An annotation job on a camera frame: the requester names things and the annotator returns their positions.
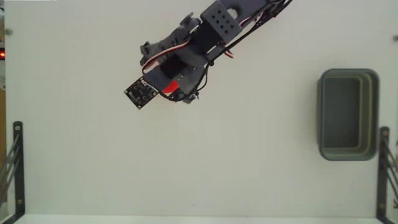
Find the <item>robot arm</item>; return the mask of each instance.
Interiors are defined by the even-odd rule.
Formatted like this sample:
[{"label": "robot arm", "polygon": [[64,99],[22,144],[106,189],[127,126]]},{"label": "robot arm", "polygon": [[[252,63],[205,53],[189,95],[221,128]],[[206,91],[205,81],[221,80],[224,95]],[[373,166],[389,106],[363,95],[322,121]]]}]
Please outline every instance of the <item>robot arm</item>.
[{"label": "robot arm", "polygon": [[[157,95],[191,103],[198,98],[203,88],[199,86],[215,60],[223,54],[233,57],[230,49],[276,17],[291,1],[218,0],[200,19],[188,15],[164,40],[141,46],[143,76],[125,94],[139,109]],[[253,21],[255,25],[232,42]]]}]

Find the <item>black cable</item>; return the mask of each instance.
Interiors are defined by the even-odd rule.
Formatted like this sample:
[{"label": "black cable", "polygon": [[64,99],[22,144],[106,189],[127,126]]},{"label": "black cable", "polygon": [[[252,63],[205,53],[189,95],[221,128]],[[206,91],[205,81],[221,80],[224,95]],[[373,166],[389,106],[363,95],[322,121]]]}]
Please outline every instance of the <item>black cable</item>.
[{"label": "black cable", "polygon": [[[244,35],[242,35],[239,39],[235,40],[232,44],[229,44],[226,48],[224,48],[216,57],[214,57],[213,59],[209,60],[208,63],[206,64],[206,67],[198,81],[198,83],[193,87],[192,91],[189,94],[185,94],[183,97],[180,98],[172,98],[167,96],[166,94],[164,94],[162,91],[159,91],[159,94],[161,96],[163,96],[164,98],[173,101],[173,102],[179,102],[179,101],[183,101],[185,99],[187,99],[188,97],[191,97],[192,95],[198,95],[198,92],[202,89],[204,89],[204,87],[206,87],[207,83],[208,83],[208,70],[210,66],[214,65],[215,60],[217,60],[220,56],[222,56],[225,52],[231,50],[233,47],[235,47],[236,45],[238,45],[242,40],[244,40],[247,36],[249,36],[250,34],[252,34],[254,31],[256,31],[258,28],[260,28],[261,26],[263,26],[265,23],[267,23],[268,21],[270,21],[272,18],[277,17],[293,0],[280,0],[280,1],[275,1],[275,2],[271,2],[270,4],[266,4],[264,7],[260,8],[259,10],[257,10],[253,16],[256,17],[258,14],[260,14],[261,12],[264,12],[264,14],[262,15],[262,17],[255,23],[255,25],[249,30],[247,31]],[[206,77],[206,82],[205,84],[199,88],[200,84],[202,83],[203,79]]]}]

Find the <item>white wire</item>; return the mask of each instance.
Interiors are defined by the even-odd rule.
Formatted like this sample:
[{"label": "white wire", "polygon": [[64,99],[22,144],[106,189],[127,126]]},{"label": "white wire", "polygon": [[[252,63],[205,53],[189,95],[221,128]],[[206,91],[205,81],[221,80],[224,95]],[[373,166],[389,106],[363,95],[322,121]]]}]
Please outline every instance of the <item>white wire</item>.
[{"label": "white wire", "polygon": [[162,55],[164,55],[164,54],[167,54],[167,53],[170,53],[170,52],[172,52],[172,51],[174,51],[174,50],[178,50],[178,49],[181,49],[181,48],[183,48],[183,47],[186,47],[188,44],[189,44],[189,40],[186,41],[186,42],[183,43],[183,44],[180,44],[180,45],[177,45],[177,46],[174,46],[174,47],[171,47],[171,48],[169,48],[169,49],[166,49],[166,50],[162,51],[161,53],[159,53],[159,54],[157,54],[157,55],[151,57],[151,58],[142,66],[142,69],[145,70],[146,67],[147,67],[150,63],[153,62],[153,60],[159,58],[160,56],[162,56]]}]

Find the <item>black metal rod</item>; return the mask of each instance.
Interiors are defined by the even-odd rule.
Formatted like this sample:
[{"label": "black metal rod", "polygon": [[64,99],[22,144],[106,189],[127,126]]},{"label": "black metal rod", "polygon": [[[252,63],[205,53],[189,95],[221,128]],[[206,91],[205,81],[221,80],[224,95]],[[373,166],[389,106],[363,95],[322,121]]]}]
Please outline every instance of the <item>black metal rod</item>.
[{"label": "black metal rod", "polygon": [[397,191],[397,188],[396,188],[396,186],[394,185],[394,183],[393,183],[393,181],[392,181],[392,179],[391,179],[390,173],[389,173],[388,171],[387,171],[387,176],[388,176],[388,181],[390,182],[391,187],[392,187],[392,189],[393,189],[393,191],[394,191],[394,194],[395,194],[395,196],[396,196],[396,199],[398,199],[398,191]]},{"label": "black metal rod", "polygon": [[2,167],[1,172],[0,172],[0,180],[3,180],[3,178],[4,178],[3,176],[4,176],[4,174],[6,173],[7,166],[9,165],[10,160],[11,160],[11,158],[12,158],[11,155],[12,155],[13,152],[15,152],[15,145],[17,144],[18,139],[19,139],[19,135],[17,135],[17,137],[14,139],[14,142],[12,143],[11,149],[10,149],[10,151],[8,152],[6,161],[4,162],[4,166]]},{"label": "black metal rod", "polygon": [[17,162],[14,165],[14,168],[13,168],[13,170],[11,172],[10,178],[7,181],[6,189],[5,189],[4,193],[3,193],[3,195],[1,196],[0,205],[6,200],[8,189],[10,188],[12,180],[14,180],[14,176],[15,176],[15,173],[17,172],[17,170],[18,170],[18,166],[19,166],[19,162],[20,161],[21,160],[18,159]]},{"label": "black metal rod", "polygon": [[20,149],[20,147],[17,147],[17,149],[16,149],[15,152],[14,152],[14,155],[11,156],[11,159],[10,159],[9,164],[5,164],[5,165],[4,165],[5,167],[6,167],[6,166],[8,166],[8,167],[6,168],[5,175],[3,175],[3,176],[0,178],[0,186],[2,186],[2,185],[5,183],[5,181],[7,180],[8,175],[9,175],[9,173],[10,173],[12,167],[13,167],[13,164],[15,163],[15,161],[16,161],[16,159],[17,159],[17,156],[19,156],[19,149]]}]

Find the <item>green bin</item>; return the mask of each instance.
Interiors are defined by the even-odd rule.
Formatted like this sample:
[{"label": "green bin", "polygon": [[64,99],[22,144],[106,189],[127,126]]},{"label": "green bin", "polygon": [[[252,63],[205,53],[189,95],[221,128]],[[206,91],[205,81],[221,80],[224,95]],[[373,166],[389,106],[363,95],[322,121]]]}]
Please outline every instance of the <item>green bin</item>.
[{"label": "green bin", "polygon": [[377,152],[379,78],[368,69],[332,69],[318,82],[318,143],[329,161],[366,161]]}]

